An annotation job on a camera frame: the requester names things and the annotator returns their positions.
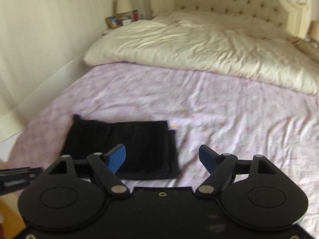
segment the pink bed sheet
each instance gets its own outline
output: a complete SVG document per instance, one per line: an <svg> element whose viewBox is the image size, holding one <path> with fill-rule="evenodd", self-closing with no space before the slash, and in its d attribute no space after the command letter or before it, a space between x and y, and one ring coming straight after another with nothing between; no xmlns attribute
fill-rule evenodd
<svg viewBox="0 0 319 239"><path fill-rule="evenodd" d="M126 181L131 189L196 188L209 175L198 159L202 144L240 159L265 155L307 194L302 226L319 238L318 96L213 73L101 65L30 122L13 148L10 167L48 167L59 156L75 113L110 123L168 120L177 130L180 178Z"/></svg>

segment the comforter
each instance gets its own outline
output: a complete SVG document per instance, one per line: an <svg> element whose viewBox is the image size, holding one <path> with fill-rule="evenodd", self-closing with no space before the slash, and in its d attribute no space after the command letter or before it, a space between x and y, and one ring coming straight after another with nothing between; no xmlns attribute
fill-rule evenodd
<svg viewBox="0 0 319 239"><path fill-rule="evenodd" d="M245 21L247 29L188 18L137 21L99 39L84 61L90 66L126 61L216 72L316 95L319 63L294 46L296 39L265 27L268 23L258 26L249 18L241 23Z"/></svg>

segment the wooden floor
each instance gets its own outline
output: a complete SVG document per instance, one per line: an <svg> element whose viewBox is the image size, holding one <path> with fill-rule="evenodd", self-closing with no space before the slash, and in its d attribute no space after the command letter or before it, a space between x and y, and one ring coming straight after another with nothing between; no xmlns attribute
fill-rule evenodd
<svg viewBox="0 0 319 239"><path fill-rule="evenodd" d="M16 200L15 195L13 199L10 199L9 204L7 203L7 199L8 196L6 200L0 199L0 215L3 217L2 231L4 238L12 239L25 228L25 225L21 216L16 212L16 207L11 207L12 203Z"/></svg>

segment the photo frame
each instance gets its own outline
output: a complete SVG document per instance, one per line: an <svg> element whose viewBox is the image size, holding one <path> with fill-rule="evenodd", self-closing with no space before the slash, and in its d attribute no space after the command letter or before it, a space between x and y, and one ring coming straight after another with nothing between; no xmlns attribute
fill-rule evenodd
<svg viewBox="0 0 319 239"><path fill-rule="evenodd" d="M119 28L119 27L121 27L121 25L119 23L119 20L117 19L117 17L115 15L106 17L105 21L106 21L107 25L110 28Z"/></svg>

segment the table lamp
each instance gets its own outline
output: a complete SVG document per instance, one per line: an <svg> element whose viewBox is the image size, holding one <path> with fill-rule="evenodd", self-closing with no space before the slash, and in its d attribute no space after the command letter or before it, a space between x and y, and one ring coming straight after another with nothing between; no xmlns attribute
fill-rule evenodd
<svg viewBox="0 0 319 239"><path fill-rule="evenodd" d="M314 21L310 32L310 38L314 40L317 44L319 43L319 22Z"/></svg>
<svg viewBox="0 0 319 239"><path fill-rule="evenodd" d="M124 14L133 11L132 4L130 0L117 0L116 13ZM132 18L129 16L122 16L122 25L132 22Z"/></svg>

